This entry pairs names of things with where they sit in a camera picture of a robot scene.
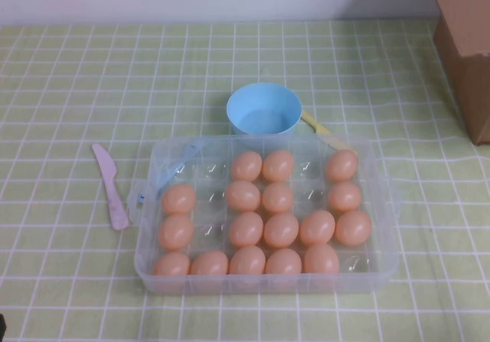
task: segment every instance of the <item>brown egg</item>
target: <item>brown egg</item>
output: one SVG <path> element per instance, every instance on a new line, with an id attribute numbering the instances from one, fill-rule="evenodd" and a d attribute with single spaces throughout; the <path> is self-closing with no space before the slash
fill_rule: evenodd
<path id="1" fill-rule="evenodd" d="M 350 180 L 358 169 L 358 156 L 350 149 L 334 153 L 325 166 L 325 177 L 334 183 Z"/>
<path id="2" fill-rule="evenodd" d="M 230 242 L 241 248 L 255 245 L 263 232 L 263 221 L 255 212 L 245 212 L 239 215 L 230 226 Z"/>
<path id="3" fill-rule="evenodd" d="M 153 268 L 153 275 L 188 275 L 191 261 L 181 252 L 168 252 Z"/>
<path id="4" fill-rule="evenodd" d="M 347 212 L 359 208 L 362 201 L 361 189 L 350 181 L 334 184 L 328 193 L 328 204 L 333 210 Z"/>
<path id="5" fill-rule="evenodd" d="M 262 158 L 254 151 L 242 153 L 231 165 L 233 180 L 254 181 L 262 170 Z"/>
<path id="6" fill-rule="evenodd" d="M 329 244 L 311 245 L 305 254 L 306 273 L 338 273 L 337 253 Z"/>
<path id="7" fill-rule="evenodd" d="M 184 214 L 168 216 L 158 231 L 158 243 L 163 249 L 179 250 L 189 245 L 194 226 L 189 217 Z"/>
<path id="8" fill-rule="evenodd" d="M 262 165 L 262 175 L 270 182 L 285 181 L 294 171 L 294 157 L 285 149 L 268 155 Z"/>
<path id="9" fill-rule="evenodd" d="M 244 180 L 233 181 L 228 185 L 224 197 L 228 205 L 239 212 L 253 212 L 260 205 L 259 189 Z"/>
<path id="10" fill-rule="evenodd" d="M 237 250 L 230 260 L 231 275 L 261 275 L 266 266 L 266 256 L 256 246 Z"/>
<path id="11" fill-rule="evenodd" d="M 299 227 L 299 238 L 302 243 L 312 244 L 327 243 L 335 231 L 335 219 L 327 210 L 316 210 L 307 216 Z"/>
<path id="12" fill-rule="evenodd" d="M 335 238 L 340 244 L 356 246 L 366 241 L 370 234 L 371 219 L 360 210 L 344 213 L 337 220 Z"/>
<path id="13" fill-rule="evenodd" d="M 281 213 L 291 209 L 294 196 L 286 183 L 272 183 L 262 193 L 262 205 L 270 213 Z"/>
<path id="14" fill-rule="evenodd" d="M 200 254 L 191 265 L 192 275 L 226 275 L 228 258 L 224 252 L 214 250 Z"/>
<path id="15" fill-rule="evenodd" d="M 186 214 L 196 204 L 196 192 L 191 185 L 172 185 L 162 197 L 162 209 L 166 214 Z"/>
<path id="16" fill-rule="evenodd" d="M 301 273 L 301 258 L 291 249 L 275 251 L 266 263 L 266 273 L 273 275 L 297 275 Z"/>
<path id="17" fill-rule="evenodd" d="M 291 213 L 278 213 L 270 217 L 263 228 L 263 238 L 273 248 L 285 248 L 298 236 L 299 224 Z"/>

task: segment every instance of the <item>yellow handle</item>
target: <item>yellow handle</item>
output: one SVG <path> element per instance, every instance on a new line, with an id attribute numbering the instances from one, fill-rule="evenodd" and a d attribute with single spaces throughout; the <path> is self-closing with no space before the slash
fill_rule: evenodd
<path id="1" fill-rule="evenodd" d="M 353 151 L 355 154 L 357 154 L 356 151 L 354 151 L 352 148 L 350 148 L 348 145 L 346 145 L 343 141 L 341 141 L 338 138 L 334 137 L 329 137 L 327 135 L 330 135 L 331 132 L 324 127 L 322 124 L 317 122 L 315 118 L 310 114 L 309 112 L 303 110 L 301 113 L 301 119 L 303 119 L 307 124 L 313 127 L 316 133 L 320 134 L 320 139 L 324 141 L 327 145 L 330 145 L 331 147 L 341 150 L 341 149 L 350 149 Z"/>
<path id="2" fill-rule="evenodd" d="M 317 133 L 331 134 L 331 132 L 326 127 L 317 122 L 315 118 L 306 110 L 302 111 L 301 119 L 303 119 L 307 124 L 311 125 Z"/>

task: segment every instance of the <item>knife handle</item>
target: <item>knife handle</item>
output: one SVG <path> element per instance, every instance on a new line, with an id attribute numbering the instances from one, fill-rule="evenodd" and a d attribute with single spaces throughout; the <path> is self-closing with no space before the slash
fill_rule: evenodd
<path id="1" fill-rule="evenodd" d="M 124 230 L 129 226 L 128 215 L 121 198 L 117 193 L 114 181 L 104 181 L 107 192 L 107 203 L 109 204 L 110 222 L 115 230 Z"/>

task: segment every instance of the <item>toy knife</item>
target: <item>toy knife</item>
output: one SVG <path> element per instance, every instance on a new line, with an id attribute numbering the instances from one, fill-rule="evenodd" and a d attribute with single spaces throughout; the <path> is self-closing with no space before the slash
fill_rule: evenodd
<path id="1" fill-rule="evenodd" d="M 96 143 L 92 145 L 92 150 L 97 162 L 99 162 L 100 172 L 102 173 L 104 185 L 106 186 L 110 222 L 113 225 L 113 229 L 124 230 L 129 226 L 129 220 L 123 202 L 117 193 L 116 185 L 114 184 L 114 178 L 117 172 L 116 164 L 102 145 Z"/>

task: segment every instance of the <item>container handle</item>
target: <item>container handle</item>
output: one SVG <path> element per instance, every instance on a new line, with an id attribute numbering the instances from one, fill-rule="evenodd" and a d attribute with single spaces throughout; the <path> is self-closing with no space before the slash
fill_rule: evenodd
<path id="1" fill-rule="evenodd" d="M 145 185 L 144 180 L 135 181 L 126 199 L 129 219 L 134 224 L 141 222 L 142 204 L 145 201 L 145 193 L 143 192 Z"/>

